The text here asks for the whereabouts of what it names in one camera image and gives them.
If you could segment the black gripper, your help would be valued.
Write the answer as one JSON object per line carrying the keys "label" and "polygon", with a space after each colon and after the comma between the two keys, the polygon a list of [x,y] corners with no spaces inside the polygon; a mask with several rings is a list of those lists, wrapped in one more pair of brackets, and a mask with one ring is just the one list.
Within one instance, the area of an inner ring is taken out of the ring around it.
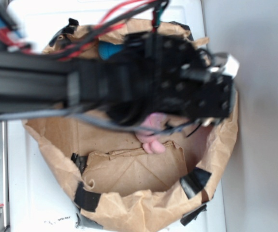
{"label": "black gripper", "polygon": [[124,45],[154,77],[152,112],[192,121],[224,120],[231,114],[239,69],[231,54],[212,54],[180,36],[149,32],[127,35]]}

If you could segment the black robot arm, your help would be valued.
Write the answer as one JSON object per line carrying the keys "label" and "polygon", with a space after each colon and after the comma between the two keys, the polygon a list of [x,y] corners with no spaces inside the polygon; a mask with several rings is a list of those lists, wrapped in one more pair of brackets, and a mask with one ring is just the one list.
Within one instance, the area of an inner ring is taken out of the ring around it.
{"label": "black robot arm", "polygon": [[97,109],[120,125],[151,113],[222,120],[233,110],[234,79],[212,71],[206,50],[177,36],[127,35],[107,60],[0,51],[0,120],[65,116]]}

